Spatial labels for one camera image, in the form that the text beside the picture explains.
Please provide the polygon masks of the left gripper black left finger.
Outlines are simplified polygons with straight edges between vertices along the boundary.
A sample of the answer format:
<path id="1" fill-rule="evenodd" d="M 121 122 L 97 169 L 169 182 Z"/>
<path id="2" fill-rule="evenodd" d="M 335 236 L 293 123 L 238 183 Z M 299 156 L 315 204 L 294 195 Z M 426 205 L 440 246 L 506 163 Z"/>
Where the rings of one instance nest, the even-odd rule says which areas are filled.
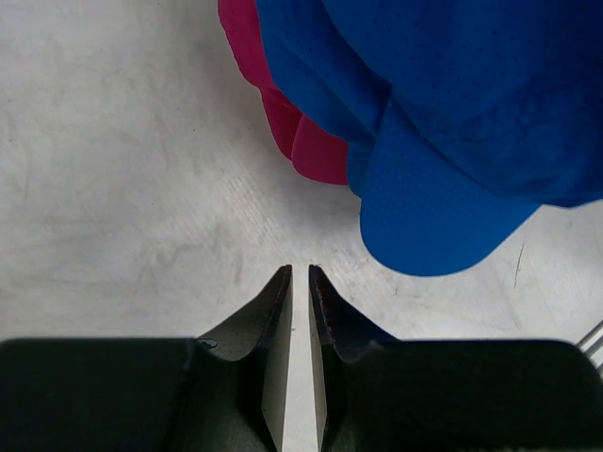
<path id="1" fill-rule="evenodd" d="M 5 451 L 279 451 L 292 269 L 198 337 L 1 344 Z"/>

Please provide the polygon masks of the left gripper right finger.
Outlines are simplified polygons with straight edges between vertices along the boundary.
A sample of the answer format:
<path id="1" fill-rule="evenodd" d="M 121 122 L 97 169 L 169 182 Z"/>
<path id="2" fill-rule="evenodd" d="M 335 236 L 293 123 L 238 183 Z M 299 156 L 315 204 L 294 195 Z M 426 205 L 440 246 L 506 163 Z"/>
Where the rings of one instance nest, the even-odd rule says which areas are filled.
<path id="1" fill-rule="evenodd" d="M 602 380 L 555 340 L 400 340 L 308 270 L 322 451 L 598 451 Z"/>

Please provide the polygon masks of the pink cap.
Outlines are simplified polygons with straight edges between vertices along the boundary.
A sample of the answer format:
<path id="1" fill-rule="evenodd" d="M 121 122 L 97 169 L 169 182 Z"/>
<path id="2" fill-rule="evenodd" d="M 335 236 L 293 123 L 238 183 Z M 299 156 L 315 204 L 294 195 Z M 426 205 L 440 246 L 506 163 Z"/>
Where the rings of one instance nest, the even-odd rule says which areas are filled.
<path id="1" fill-rule="evenodd" d="M 254 1 L 220 0 L 218 14 L 241 74 L 260 92 L 278 149 L 303 177 L 325 184 L 346 185 L 348 145 L 303 115 L 274 85 Z"/>

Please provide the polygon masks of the blue cap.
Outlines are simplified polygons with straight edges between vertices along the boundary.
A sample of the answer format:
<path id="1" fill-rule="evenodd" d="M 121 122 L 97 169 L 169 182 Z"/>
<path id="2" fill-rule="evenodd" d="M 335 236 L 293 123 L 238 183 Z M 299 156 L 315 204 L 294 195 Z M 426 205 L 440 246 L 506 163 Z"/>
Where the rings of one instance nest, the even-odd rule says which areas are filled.
<path id="1" fill-rule="evenodd" d="M 390 87 L 361 200 L 381 264 L 442 276 L 602 197 L 598 1 L 321 1 Z"/>
<path id="2" fill-rule="evenodd" d="M 345 42 L 321 1 L 256 5 L 276 86 L 323 130 L 348 143 L 348 184 L 362 197 L 389 85 Z"/>

